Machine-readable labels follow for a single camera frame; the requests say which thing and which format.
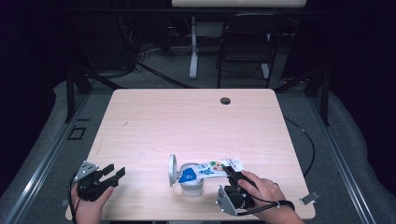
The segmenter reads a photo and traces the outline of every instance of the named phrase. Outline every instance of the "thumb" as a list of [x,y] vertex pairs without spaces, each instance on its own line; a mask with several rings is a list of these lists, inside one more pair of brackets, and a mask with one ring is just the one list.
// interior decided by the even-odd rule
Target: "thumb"
[[101,206],[104,206],[114,191],[114,187],[108,187],[105,192],[96,200]]

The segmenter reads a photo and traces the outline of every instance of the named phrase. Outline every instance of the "gray carpet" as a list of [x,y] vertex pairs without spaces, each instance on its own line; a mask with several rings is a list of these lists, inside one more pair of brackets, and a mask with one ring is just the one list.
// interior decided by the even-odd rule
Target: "gray carpet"
[[[288,48],[283,48],[276,63],[274,78],[270,88],[282,84],[280,74]],[[200,47],[198,78],[190,80],[190,54],[175,54],[170,51],[154,50],[144,64],[180,82],[197,88],[216,88],[217,70],[216,48],[212,46]],[[242,69],[253,76],[259,77],[261,71]],[[232,75],[235,70],[225,69]],[[175,86],[155,77],[148,71],[135,70],[128,76],[112,79],[115,83],[127,88],[174,88]],[[250,83],[236,80],[239,88],[252,88]],[[87,158],[93,139],[96,135],[106,106],[111,96],[111,90],[96,80],[91,80],[94,88],[85,106],[78,113],[76,128],[86,128],[81,140],[66,140],[60,146],[60,153],[51,167],[45,182],[35,196],[33,203],[25,214],[23,223],[71,223],[64,218],[65,207],[58,204],[67,196],[67,184],[82,161]],[[310,172],[306,176],[306,183],[310,191],[316,190],[321,197],[315,203],[317,215],[307,223],[361,223],[360,217],[350,199],[343,179],[339,175],[332,158],[331,147],[325,134],[315,119],[312,106],[302,94],[304,83],[286,93],[280,93],[278,100],[284,116],[293,120],[311,136],[315,143],[316,157]],[[28,184],[42,158],[52,149],[66,118],[65,85],[62,83],[55,88],[57,102],[51,117],[42,134],[26,159],[18,175],[13,180],[7,192],[0,199],[0,221],[6,218],[20,198],[23,189]],[[331,95],[329,108],[329,122],[336,140],[342,149],[351,172],[361,187],[361,193],[366,197],[377,223],[396,223],[396,200],[377,181],[373,170],[366,160],[366,146],[355,122],[344,109],[339,100]],[[302,131],[286,121],[290,136],[303,172],[307,169],[312,158],[312,147]]]

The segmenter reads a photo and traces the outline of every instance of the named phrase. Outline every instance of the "chair seat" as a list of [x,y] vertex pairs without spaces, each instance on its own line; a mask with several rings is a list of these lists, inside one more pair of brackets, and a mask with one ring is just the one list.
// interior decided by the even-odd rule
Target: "chair seat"
[[269,63],[271,50],[265,35],[233,35],[224,39],[223,60],[234,63]]

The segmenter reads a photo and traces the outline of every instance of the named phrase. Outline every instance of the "white desk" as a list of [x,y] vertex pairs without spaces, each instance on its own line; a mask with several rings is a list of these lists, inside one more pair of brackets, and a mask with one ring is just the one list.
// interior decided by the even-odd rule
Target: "white desk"
[[[220,102],[231,99],[229,105]],[[241,220],[220,212],[218,186],[227,178],[206,179],[204,194],[183,196],[169,187],[168,158],[178,168],[188,162],[238,159],[245,169],[274,180],[302,218],[312,218],[303,174],[271,90],[114,91],[87,161],[104,168],[125,167],[104,208],[108,220]]]
[[[306,0],[172,0],[173,7],[305,7]],[[197,78],[198,52],[195,17],[191,20],[190,79]],[[262,74],[268,75],[268,66],[262,65]]]

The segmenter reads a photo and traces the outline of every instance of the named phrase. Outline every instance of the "person's right hand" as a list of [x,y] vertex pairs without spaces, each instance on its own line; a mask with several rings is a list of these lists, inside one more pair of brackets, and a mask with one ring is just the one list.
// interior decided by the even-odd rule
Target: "person's right hand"
[[[279,186],[273,181],[264,178],[259,178],[253,173],[247,171],[242,171],[242,174],[256,184],[257,188],[252,186],[246,180],[240,179],[238,181],[239,186],[245,189],[250,195],[271,202],[286,200],[282,190],[280,190]],[[254,198],[253,200],[256,205],[254,208],[251,209],[260,208],[270,204],[256,200]],[[267,210],[263,210],[259,213],[255,213],[253,215],[271,224],[303,223],[300,217],[288,206],[280,206],[279,208],[273,207]]]

